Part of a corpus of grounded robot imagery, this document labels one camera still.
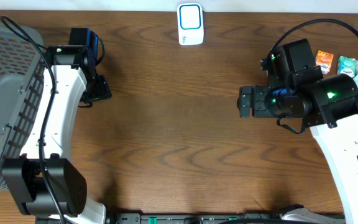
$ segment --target gray plastic basket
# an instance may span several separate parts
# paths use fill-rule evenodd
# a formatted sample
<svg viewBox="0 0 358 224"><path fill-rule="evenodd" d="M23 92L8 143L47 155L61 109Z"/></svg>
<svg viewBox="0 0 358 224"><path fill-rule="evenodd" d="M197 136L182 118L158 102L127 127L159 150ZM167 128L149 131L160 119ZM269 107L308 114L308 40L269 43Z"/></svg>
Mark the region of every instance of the gray plastic basket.
<svg viewBox="0 0 358 224"><path fill-rule="evenodd" d="M41 35L23 29L38 44ZM1 167L7 157L19 157L30 135L44 87L40 55L28 42L0 23L0 190L7 190Z"/></svg>

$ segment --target orange packet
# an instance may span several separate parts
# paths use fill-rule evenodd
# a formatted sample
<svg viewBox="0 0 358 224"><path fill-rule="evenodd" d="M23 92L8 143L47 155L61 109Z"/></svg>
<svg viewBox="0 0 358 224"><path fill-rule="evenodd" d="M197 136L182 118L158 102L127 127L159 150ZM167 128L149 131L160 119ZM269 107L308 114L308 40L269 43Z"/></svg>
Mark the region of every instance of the orange packet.
<svg viewBox="0 0 358 224"><path fill-rule="evenodd" d="M316 65L320 65L323 74L328 74L328 72L331 69L331 64L333 63L333 59L334 59L333 54L319 50L316 56Z"/></svg>

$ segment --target wooden table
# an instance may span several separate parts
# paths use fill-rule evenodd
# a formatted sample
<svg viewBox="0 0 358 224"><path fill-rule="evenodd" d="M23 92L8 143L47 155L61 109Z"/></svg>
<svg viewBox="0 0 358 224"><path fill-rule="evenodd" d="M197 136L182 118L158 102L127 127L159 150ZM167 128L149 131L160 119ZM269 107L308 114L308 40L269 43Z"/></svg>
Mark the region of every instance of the wooden table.
<svg viewBox="0 0 358 224"><path fill-rule="evenodd" d="M204 13L198 46L178 43L174 12L0 11L67 44L71 27L90 27L106 45L98 72L110 100L80 108L72 137L88 194L116 211L234 213L300 203L342 213L326 160L310 131L296 136L275 119L240 119L239 87L266 84L259 60L288 29L330 17L358 29L358 15ZM358 59L358 40L334 24L296 31L314 52ZM0 223L34 222L0 192Z"/></svg>

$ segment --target white rectangular device with blue outline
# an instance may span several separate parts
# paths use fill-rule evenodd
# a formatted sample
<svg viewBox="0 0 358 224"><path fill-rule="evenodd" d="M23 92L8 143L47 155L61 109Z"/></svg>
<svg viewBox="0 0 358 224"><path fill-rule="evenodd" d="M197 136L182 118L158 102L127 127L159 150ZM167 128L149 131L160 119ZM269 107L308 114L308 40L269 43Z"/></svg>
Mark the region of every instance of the white rectangular device with blue outline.
<svg viewBox="0 0 358 224"><path fill-rule="evenodd" d="M180 45L196 45L204 41L203 8L200 4L178 6L178 30Z"/></svg>

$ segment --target white backdrop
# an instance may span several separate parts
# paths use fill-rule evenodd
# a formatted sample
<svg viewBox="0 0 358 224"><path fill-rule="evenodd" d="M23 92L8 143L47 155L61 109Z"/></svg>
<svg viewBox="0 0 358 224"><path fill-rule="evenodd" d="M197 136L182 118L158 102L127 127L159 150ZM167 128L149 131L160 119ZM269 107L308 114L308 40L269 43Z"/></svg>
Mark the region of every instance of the white backdrop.
<svg viewBox="0 0 358 224"><path fill-rule="evenodd" d="M176 11L179 0L0 0L0 9ZM358 0L198 0L206 12L358 13Z"/></svg>

